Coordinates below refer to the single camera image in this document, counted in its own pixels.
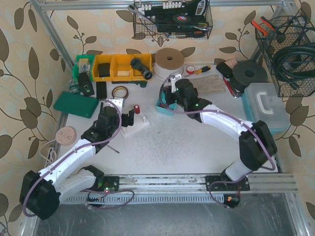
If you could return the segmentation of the red spring short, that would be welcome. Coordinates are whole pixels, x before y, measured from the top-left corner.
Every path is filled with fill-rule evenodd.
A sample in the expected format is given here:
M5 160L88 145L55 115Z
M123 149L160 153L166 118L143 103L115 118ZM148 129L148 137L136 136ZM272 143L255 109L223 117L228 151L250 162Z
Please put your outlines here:
M137 115L140 114L140 107L139 107L139 105L134 105L134 111L135 111L135 113Z

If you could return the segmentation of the brown tape roll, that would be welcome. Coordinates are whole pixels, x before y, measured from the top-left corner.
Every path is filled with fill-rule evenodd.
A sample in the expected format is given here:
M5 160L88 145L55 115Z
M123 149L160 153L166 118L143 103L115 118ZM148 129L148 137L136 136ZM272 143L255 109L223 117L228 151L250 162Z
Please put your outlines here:
M127 99L129 96L129 91L124 86L117 86L112 90L112 97L113 98L123 98Z

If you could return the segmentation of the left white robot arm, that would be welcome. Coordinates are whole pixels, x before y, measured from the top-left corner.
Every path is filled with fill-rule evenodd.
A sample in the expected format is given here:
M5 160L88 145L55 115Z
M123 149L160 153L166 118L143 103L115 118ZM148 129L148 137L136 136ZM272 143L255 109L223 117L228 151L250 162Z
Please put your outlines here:
M115 97L104 102L107 106L101 106L97 120L68 152L39 172L25 174L19 199L25 216L48 219L61 202L81 191L104 195L114 193L106 186L104 173L92 165L81 168L76 175L72 174L108 145L126 120L122 113L123 98Z

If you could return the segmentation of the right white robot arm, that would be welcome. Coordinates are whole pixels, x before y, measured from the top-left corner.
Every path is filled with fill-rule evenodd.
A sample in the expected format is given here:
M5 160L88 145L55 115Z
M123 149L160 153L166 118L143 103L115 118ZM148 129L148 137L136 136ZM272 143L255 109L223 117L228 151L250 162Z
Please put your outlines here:
M192 82L183 79L181 74L171 74L164 80L158 98L165 109L177 104L182 108L181 114L199 123L216 127L238 142L239 160L225 168L220 180L212 182L211 186L238 183L248 174L260 168L265 169L264 164L267 161L271 164L270 171L276 168L271 157L278 149L265 122L243 120L221 110L212 102L200 98Z

